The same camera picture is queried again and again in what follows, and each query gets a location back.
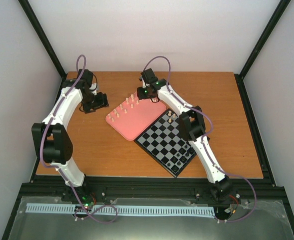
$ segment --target black aluminum frame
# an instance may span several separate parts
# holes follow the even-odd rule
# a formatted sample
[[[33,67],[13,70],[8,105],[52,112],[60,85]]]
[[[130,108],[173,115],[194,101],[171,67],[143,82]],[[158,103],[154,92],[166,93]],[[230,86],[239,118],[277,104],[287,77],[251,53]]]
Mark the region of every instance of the black aluminum frame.
[[[19,0],[28,19],[34,27],[42,44],[48,52],[53,64],[61,76],[61,85],[66,79],[66,73],[58,57],[56,56],[46,34],[44,33],[35,13],[33,12],[28,0]],[[284,204],[293,234],[294,234],[294,216],[283,187],[275,186],[275,181],[271,172],[269,161],[261,140],[257,123],[251,108],[251,104],[244,85],[244,78],[248,73],[253,62],[257,58],[263,45],[272,33],[272,30],[285,11],[290,0],[280,0],[277,8],[271,16],[257,44],[252,50],[240,74],[235,74],[235,80],[238,86],[239,94],[242,100],[244,111],[247,117],[248,125],[251,131],[252,139],[258,155],[259,163],[263,173],[263,179],[251,179],[257,198],[259,200],[281,200]],[[19,191],[16,203],[14,205],[11,217],[8,221],[3,240],[9,238],[12,225],[23,196],[59,196],[66,201],[76,202],[76,199],[66,187],[60,176],[37,176],[35,175],[39,159],[35,164],[30,182],[23,183]],[[253,193],[249,185],[241,179],[232,179],[234,188],[238,190],[242,199],[253,199]],[[155,198],[155,199],[183,199],[197,204],[208,204],[209,206],[219,207],[221,204],[215,203],[210,198],[209,184],[207,179],[188,179],[188,178],[133,178],[133,177],[88,177],[88,185],[96,193],[97,201],[109,202],[116,198]]]

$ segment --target pink tray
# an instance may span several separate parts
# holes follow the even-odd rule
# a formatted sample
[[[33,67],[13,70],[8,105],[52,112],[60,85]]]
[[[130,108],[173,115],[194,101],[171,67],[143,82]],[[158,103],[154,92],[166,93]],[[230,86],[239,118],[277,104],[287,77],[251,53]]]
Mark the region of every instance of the pink tray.
[[[149,127],[167,108],[162,102],[153,103],[149,99],[140,100],[137,104],[137,93],[135,92],[133,96],[133,101],[128,96],[129,104],[126,104],[126,100],[121,103],[123,109],[120,109],[120,105],[115,108],[119,117],[113,110],[109,113],[110,117],[106,116],[107,123],[129,141],[134,140],[144,129]]]

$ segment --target black and white chessboard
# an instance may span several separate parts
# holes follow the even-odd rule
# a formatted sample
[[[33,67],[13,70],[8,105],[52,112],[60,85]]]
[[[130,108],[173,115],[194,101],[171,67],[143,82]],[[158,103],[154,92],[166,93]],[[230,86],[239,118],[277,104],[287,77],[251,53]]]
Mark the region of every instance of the black and white chessboard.
[[[196,152],[179,136],[179,118],[173,117],[173,113],[167,109],[134,141],[176,178],[195,157]]]

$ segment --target wooden table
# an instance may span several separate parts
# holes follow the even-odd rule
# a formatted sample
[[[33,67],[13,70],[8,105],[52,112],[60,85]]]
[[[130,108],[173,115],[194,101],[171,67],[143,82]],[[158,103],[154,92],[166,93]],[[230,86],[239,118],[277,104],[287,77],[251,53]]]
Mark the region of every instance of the wooden table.
[[[125,140],[105,121],[105,116],[141,86],[139,72],[95,72],[99,90],[110,107],[84,114],[76,108],[68,125],[73,157],[88,176],[172,178],[161,165],[133,141]],[[166,72],[157,72],[166,78]],[[75,78],[70,72],[68,78]],[[232,72],[173,72],[170,83],[187,102],[199,105],[212,120],[210,146],[222,168],[247,178],[262,178],[257,154]],[[210,128],[206,121],[206,130]],[[56,175],[41,166],[38,175]],[[196,156],[180,178],[206,178]]]

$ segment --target white robotic arm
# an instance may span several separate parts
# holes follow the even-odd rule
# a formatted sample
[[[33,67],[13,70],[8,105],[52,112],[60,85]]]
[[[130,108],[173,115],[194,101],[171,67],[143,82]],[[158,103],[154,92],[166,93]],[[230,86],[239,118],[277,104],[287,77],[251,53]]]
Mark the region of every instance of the white robotic arm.
[[[165,79],[159,80],[151,68],[144,70],[141,75],[142,87],[137,88],[138,98],[159,98],[174,110],[179,117],[179,133],[185,141],[190,143],[199,156],[209,182],[214,185],[211,195],[214,200],[219,201],[231,191],[232,184],[214,156],[207,136],[204,136],[203,115],[194,111],[202,112],[201,108],[193,107],[183,100],[170,85],[167,85]]]
[[[173,94],[176,95],[181,102],[185,103],[185,105],[182,105],[176,98],[173,97]],[[158,97],[160,100],[163,100],[165,103],[167,103],[172,110],[177,114],[179,117],[183,112],[188,112],[190,111],[189,108],[186,108],[185,106],[193,107],[192,105],[186,103],[173,89],[171,86],[169,86],[169,90],[167,86],[162,86],[158,90]],[[206,144],[207,151],[209,152],[211,159],[215,162],[216,166],[218,168],[221,168],[216,157],[214,156],[209,143],[208,139],[205,136],[202,140]],[[216,167],[213,166],[212,162],[210,161],[207,153],[204,150],[203,144],[201,141],[201,137],[198,137],[196,141],[189,140],[188,142],[190,145],[193,147],[193,149],[196,151],[197,155],[199,156],[202,165],[205,168],[205,171],[207,173],[207,178],[209,182],[211,183],[216,183],[216,181],[221,181],[222,179],[225,178],[225,174],[221,173],[216,169]]]
[[[43,130],[53,118],[44,143],[44,161],[51,166],[57,166],[56,171],[62,171],[69,180],[66,182],[68,186],[69,183],[72,183],[74,187],[80,187],[85,178],[72,158],[73,146],[67,134],[70,118],[79,103],[82,103],[85,113],[91,113],[96,109],[108,106],[106,95],[101,92],[97,93],[97,84],[92,83],[92,78],[93,73],[85,70],[78,84],[69,93],[67,92],[75,80],[67,79],[59,99],[49,115],[42,123],[35,123],[32,127],[35,149],[37,156],[39,156]]]

